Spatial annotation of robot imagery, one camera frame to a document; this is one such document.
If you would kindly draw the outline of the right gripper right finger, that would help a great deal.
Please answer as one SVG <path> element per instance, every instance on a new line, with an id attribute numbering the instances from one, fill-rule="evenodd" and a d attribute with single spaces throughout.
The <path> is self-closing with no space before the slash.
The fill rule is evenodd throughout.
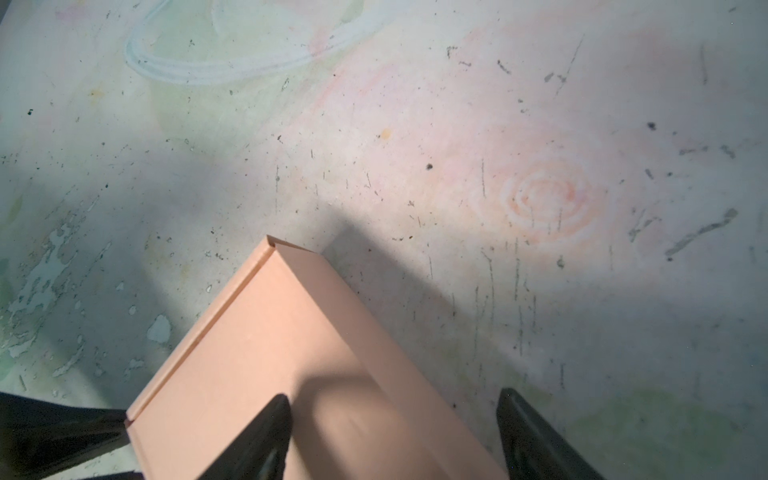
<path id="1" fill-rule="evenodd" d="M 496 419 L 510 479 L 605 479 L 515 389 L 501 390 Z"/>

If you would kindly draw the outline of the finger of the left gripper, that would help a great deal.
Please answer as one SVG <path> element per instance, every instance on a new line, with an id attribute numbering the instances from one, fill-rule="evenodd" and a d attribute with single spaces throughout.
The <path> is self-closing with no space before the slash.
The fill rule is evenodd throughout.
<path id="1" fill-rule="evenodd" d="M 1 394 L 1 477 L 45 479 L 130 443 L 124 410 Z"/>

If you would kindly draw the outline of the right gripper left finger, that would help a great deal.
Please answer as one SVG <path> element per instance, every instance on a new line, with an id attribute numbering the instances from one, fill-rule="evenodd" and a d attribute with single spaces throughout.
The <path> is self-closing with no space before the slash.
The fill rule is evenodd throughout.
<path id="1" fill-rule="evenodd" d="M 200 479 L 282 479 L 292 427 L 289 399 L 285 394 L 278 394 L 207 468 Z"/>

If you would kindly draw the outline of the pink cardboard box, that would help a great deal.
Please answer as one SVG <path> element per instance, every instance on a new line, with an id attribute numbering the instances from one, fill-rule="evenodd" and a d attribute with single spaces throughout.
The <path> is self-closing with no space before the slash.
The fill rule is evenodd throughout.
<path id="1" fill-rule="evenodd" d="M 504 469 L 319 254 L 266 237 L 127 412 L 148 479 L 198 479 L 277 395 L 289 479 Z"/>

